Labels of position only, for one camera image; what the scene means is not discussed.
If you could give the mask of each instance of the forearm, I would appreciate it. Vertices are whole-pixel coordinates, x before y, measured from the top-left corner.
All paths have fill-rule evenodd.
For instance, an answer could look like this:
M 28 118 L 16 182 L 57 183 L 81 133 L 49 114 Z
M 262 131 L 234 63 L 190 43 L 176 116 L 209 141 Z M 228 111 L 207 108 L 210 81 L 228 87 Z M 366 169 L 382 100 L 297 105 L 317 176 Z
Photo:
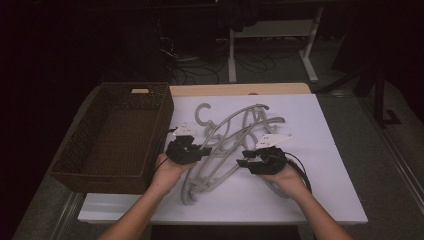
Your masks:
M 310 192 L 303 192 L 295 201 L 299 205 L 315 236 L 319 240 L 352 239 L 352 237 L 328 214 Z
M 164 194 L 148 189 L 99 239 L 139 239 Z

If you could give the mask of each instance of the tangled hangers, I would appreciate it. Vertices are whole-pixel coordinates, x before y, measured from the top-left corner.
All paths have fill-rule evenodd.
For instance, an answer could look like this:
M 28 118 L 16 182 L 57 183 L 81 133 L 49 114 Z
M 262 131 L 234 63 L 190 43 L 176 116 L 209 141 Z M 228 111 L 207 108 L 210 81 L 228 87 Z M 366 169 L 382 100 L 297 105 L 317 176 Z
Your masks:
M 213 149 L 207 159 L 202 161 L 199 171 L 196 173 L 196 176 L 193 179 L 191 179 L 192 169 L 187 172 L 183 187 L 181 189 L 181 201 L 186 205 L 188 203 L 188 195 L 190 196 L 192 201 L 196 201 L 196 193 L 212 191 L 239 168 L 239 166 L 235 164 L 234 167 L 229 169 L 222 176 L 214 178 L 212 181 L 212 178 L 217 173 L 219 168 L 239 146 L 244 147 L 244 149 L 246 150 L 248 149 L 246 140 L 247 136 L 250 136 L 255 144 L 258 142 L 257 137 L 252 132 L 253 129 L 255 129 L 257 126 L 263 126 L 266 129 L 267 133 L 275 133 L 277 130 L 276 126 L 274 125 L 273 127 L 271 127 L 270 124 L 285 122 L 284 118 L 282 117 L 274 117 L 267 119 L 265 110 L 268 110 L 269 107 L 264 104 L 255 104 L 240 109 L 228 116 L 220 124 L 215 124 L 212 120 L 208 120 L 206 122 L 202 121 L 199 117 L 200 110 L 202 108 L 210 109 L 211 106 L 207 103 L 200 104 L 195 112 L 195 119 L 200 126 L 205 127 L 205 135 L 207 136 L 200 149 L 203 149 L 204 147 L 212 147 Z M 242 113 L 244 113 L 242 128 L 229 135 L 231 128 L 231 120 Z M 248 123 L 249 116 L 252 117 L 252 123 Z M 226 125 L 226 130 L 224 134 L 217 134 L 218 130 L 224 125 Z M 216 140 L 217 142 L 209 143 L 209 141 L 211 141 L 212 139 Z M 234 141 L 233 145 L 229 149 L 226 149 L 225 146 L 231 145 L 231 141 Z M 218 164 L 213 168 L 209 175 L 203 176 L 206 166 L 210 164 L 211 159 L 218 157 L 221 158 Z

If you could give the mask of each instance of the table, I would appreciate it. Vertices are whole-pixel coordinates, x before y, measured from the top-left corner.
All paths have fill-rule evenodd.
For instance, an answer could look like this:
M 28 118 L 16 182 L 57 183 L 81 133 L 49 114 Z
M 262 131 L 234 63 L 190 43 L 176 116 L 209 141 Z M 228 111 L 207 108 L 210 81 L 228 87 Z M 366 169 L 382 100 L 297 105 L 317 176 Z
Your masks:
M 295 137 L 282 147 L 302 160 L 315 197 L 342 224 L 367 222 L 316 97 L 309 94 L 306 84 L 174 86 L 171 91 L 175 103 L 171 125 L 186 120 L 198 104 L 193 100 L 199 99 L 211 103 L 212 108 L 225 102 L 226 107 L 221 110 L 224 115 L 227 108 L 252 103 L 284 109 L 286 124 L 282 129 Z M 240 96 L 249 93 L 262 95 Z M 237 170 L 224 184 L 189 206 L 179 200 L 180 187 L 181 182 L 164 199 L 151 219 L 152 224 L 292 225 L 306 221 L 294 201 L 276 196 L 247 170 Z M 87 194 L 78 219 L 91 223 L 116 221 L 137 198 Z
M 300 59 L 305 67 L 311 82 L 317 82 L 318 77 L 309 60 L 309 54 L 314 43 L 318 30 L 323 7 L 316 10 L 315 16 L 311 19 L 302 20 L 284 20 L 284 21 L 258 21 L 251 27 L 245 27 L 243 32 L 234 32 L 230 29 L 229 41 L 230 52 L 228 57 L 228 81 L 230 83 L 237 82 L 236 65 L 234 59 L 234 39 L 246 37 L 281 37 L 281 36 L 305 36 L 308 37 L 307 44 L 302 50 L 299 50 Z

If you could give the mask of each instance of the wicker basket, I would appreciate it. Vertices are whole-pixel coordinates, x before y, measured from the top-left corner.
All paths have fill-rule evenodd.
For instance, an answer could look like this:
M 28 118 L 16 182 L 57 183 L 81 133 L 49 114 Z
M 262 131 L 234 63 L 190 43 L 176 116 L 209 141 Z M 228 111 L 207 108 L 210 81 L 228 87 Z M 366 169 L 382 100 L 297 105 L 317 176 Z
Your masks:
M 174 111 L 169 85 L 104 83 L 97 90 L 50 173 L 75 192 L 142 194 Z

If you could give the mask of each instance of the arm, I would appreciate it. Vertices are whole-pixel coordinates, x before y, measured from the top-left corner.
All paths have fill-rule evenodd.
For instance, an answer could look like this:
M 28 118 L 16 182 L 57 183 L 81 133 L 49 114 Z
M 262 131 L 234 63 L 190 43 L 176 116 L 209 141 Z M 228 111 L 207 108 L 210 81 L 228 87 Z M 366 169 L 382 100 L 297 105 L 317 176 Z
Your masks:
M 274 182 L 299 205 L 319 240 L 353 239 L 321 206 L 305 187 L 302 178 L 289 165 L 275 175 L 262 175 Z
M 181 174 L 196 164 L 178 165 L 170 159 L 166 159 L 167 156 L 165 154 L 159 155 L 156 160 L 156 166 L 164 162 L 156 170 L 150 187 L 99 239 L 140 238 L 163 197 L 175 186 Z

